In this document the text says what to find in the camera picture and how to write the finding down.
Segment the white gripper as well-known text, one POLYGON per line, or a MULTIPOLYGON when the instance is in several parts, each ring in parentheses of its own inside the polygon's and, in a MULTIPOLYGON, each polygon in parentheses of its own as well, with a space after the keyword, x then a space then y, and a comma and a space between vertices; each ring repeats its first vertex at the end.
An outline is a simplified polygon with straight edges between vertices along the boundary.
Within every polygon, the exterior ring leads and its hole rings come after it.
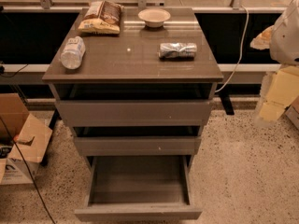
POLYGON ((270 49, 273 60, 287 64, 263 77, 256 105, 256 124, 273 124, 299 96, 299 0, 289 6, 271 25, 250 42, 253 49, 270 49))

